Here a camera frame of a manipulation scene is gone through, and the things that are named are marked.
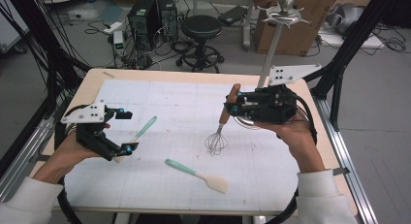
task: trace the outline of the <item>black stool seat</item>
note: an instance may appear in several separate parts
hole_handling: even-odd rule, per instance
[[[187,37],[205,41],[220,35],[222,28],[220,21],[211,16],[191,16],[181,26]]]
[[[175,64],[181,66],[183,62],[202,71],[204,68],[214,67],[216,73],[220,73],[217,63],[224,62],[224,57],[217,49],[206,46],[206,41],[220,35],[223,26],[220,21],[211,16],[190,16],[181,24],[182,32],[197,44],[187,48],[176,60]]]

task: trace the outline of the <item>gray floor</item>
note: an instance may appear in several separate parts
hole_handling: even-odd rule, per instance
[[[101,12],[106,2],[99,1],[93,7]],[[123,12],[118,20],[125,17],[130,5],[123,4],[121,7]],[[215,12],[211,7],[205,11]],[[87,22],[79,21],[73,26],[65,26],[72,45],[89,64],[96,67],[107,65],[112,59],[107,36],[85,34],[87,28]],[[406,39],[411,38],[410,29],[398,31]],[[392,30],[382,34],[398,37]],[[220,65],[220,71],[224,74],[259,75],[266,57],[255,53],[253,43],[249,51],[243,50],[241,38],[242,30],[230,27],[210,43],[226,58]],[[313,57],[274,56],[273,64],[318,62],[327,65],[337,49],[326,46],[320,49],[321,52]],[[169,46],[164,45],[158,51],[168,50]],[[173,52],[166,56],[150,55],[158,61],[173,55]],[[162,61],[148,70],[190,72],[189,68],[176,67],[175,60],[176,57]],[[411,187],[411,174],[408,172],[411,124],[407,114],[411,109],[408,96],[411,90],[410,65],[411,55],[408,53],[398,53],[388,48],[378,50],[374,55],[359,51],[346,70],[342,88],[340,132],[379,223],[411,223],[411,195],[407,192]],[[0,156],[13,143],[45,97],[46,87],[30,52],[18,54],[11,51],[0,56]],[[110,213],[81,213],[80,216],[84,218],[84,223],[111,223]],[[56,212],[50,223],[64,223],[63,220],[61,213]]]

